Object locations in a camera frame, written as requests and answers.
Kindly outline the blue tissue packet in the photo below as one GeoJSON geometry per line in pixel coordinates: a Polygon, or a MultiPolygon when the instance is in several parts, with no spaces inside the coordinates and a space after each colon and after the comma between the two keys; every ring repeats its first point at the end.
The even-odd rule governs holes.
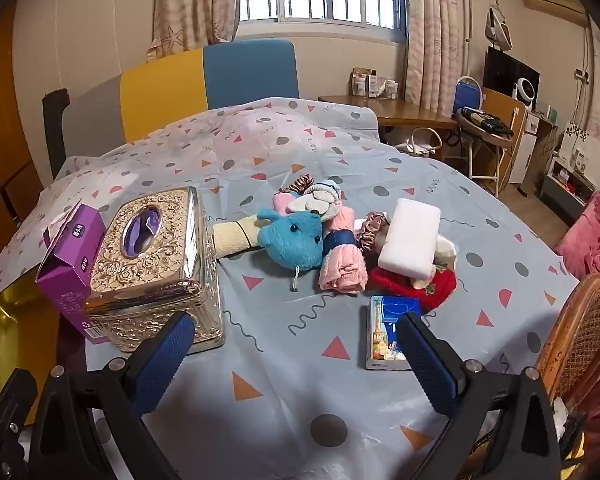
{"type": "Polygon", "coordinates": [[[396,322],[405,313],[422,314],[415,298],[371,296],[366,333],[366,370],[410,370],[396,340],[396,322]]]}

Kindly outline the red knitted doll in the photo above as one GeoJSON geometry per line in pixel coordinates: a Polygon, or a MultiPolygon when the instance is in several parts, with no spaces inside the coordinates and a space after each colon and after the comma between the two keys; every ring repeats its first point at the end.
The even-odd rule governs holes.
{"type": "Polygon", "coordinates": [[[437,266],[432,269],[430,277],[424,280],[408,278],[376,266],[370,271],[370,281],[390,296],[417,299],[425,313],[440,307],[457,286],[455,272],[437,266]]]}

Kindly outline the white sponge block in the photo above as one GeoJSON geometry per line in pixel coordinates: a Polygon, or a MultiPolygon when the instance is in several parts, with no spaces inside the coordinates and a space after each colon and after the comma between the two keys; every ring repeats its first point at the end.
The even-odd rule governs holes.
{"type": "Polygon", "coordinates": [[[378,266],[395,274],[424,280],[434,266],[441,210],[400,198],[382,245],[378,266]]]}

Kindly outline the pink towel blue band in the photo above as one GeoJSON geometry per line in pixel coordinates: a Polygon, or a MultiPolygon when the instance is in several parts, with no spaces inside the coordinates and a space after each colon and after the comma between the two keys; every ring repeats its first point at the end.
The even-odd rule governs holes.
{"type": "Polygon", "coordinates": [[[321,290],[347,295],[364,292],[368,281],[365,259],[354,234],[355,213],[342,206],[325,223],[323,263],[318,277],[321,290]]]}

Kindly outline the beige sock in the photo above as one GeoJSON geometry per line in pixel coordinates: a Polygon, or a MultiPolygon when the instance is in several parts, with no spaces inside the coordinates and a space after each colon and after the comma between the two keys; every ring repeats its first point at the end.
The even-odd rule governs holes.
{"type": "Polygon", "coordinates": [[[259,233],[269,223],[255,214],[236,221],[215,223],[212,234],[216,256],[221,259],[259,248],[259,233]]]}

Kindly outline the mauve satin scrunchie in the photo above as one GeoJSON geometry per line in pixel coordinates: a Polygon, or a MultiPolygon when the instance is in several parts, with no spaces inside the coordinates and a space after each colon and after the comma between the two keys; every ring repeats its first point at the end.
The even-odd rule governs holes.
{"type": "Polygon", "coordinates": [[[358,247],[365,255],[379,254],[385,245],[390,220],[381,211],[371,211],[366,214],[361,226],[356,230],[355,237],[358,247]]]}

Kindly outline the blue plush elephant toy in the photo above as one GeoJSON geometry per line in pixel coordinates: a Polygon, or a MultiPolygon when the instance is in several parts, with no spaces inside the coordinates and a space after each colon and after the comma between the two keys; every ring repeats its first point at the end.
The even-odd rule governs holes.
{"type": "Polygon", "coordinates": [[[257,213],[257,220],[259,246],[279,266],[294,272],[291,289],[295,292],[299,274],[322,265],[321,217],[309,211],[282,216],[274,209],[263,209],[257,213]]]}

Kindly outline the striped brown scrunchie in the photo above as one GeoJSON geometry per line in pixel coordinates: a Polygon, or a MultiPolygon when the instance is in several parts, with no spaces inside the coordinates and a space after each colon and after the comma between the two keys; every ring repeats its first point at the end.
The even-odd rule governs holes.
{"type": "Polygon", "coordinates": [[[314,185],[313,177],[310,174],[302,174],[290,185],[280,188],[279,192],[290,193],[294,194],[295,196],[301,196],[311,185],[314,185]]]}

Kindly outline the rattan chair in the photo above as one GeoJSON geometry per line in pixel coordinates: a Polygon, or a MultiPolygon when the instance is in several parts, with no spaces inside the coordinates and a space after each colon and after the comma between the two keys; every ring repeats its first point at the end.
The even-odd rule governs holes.
{"type": "Polygon", "coordinates": [[[550,399],[574,410],[600,380],[600,273],[573,289],[535,363],[550,399]]]}

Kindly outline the pink blanket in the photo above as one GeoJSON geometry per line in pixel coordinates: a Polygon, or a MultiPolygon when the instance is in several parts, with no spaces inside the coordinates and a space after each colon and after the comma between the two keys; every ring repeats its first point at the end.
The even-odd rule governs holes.
{"type": "Polygon", "coordinates": [[[596,192],[554,251],[578,280],[600,273],[600,192],[596,192]]]}

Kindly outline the low white shelf unit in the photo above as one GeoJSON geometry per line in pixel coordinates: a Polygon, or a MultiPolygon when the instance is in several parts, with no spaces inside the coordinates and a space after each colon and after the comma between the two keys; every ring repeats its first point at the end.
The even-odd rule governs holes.
{"type": "Polygon", "coordinates": [[[540,187],[539,198],[561,216],[573,223],[580,217],[595,193],[595,186],[559,155],[548,164],[540,187]]]}

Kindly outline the wooden side table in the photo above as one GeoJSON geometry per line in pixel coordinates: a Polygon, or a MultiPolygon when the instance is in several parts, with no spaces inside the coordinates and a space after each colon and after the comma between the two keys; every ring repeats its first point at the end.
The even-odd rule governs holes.
{"type": "Polygon", "coordinates": [[[381,127],[425,127],[453,130],[456,121],[452,118],[427,110],[404,100],[386,98],[364,98],[364,96],[319,96],[322,102],[368,107],[378,119],[381,127]]]}

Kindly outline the white fan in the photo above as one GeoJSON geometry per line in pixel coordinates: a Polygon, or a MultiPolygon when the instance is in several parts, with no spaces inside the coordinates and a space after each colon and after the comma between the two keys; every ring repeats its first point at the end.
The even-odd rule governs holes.
{"type": "Polygon", "coordinates": [[[524,104],[526,110],[532,110],[535,100],[535,88],[532,82],[524,77],[520,77],[514,84],[512,98],[524,104]]]}

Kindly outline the black television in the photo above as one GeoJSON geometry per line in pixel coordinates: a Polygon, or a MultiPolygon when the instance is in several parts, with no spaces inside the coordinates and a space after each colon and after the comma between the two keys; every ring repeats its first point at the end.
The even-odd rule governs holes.
{"type": "Polygon", "coordinates": [[[532,105],[532,108],[535,108],[540,73],[497,48],[490,47],[486,51],[482,77],[484,88],[500,92],[504,96],[512,96],[514,84],[520,77],[529,79],[535,88],[535,100],[532,105]]]}

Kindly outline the right beige curtain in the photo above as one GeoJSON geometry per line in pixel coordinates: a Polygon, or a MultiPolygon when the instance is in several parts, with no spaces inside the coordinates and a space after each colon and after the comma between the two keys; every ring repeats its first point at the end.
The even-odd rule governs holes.
{"type": "Polygon", "coordinates": [[[404,98],[425,110],[452,115],[462,71],[462,0],[406,0],[404,98]]]}

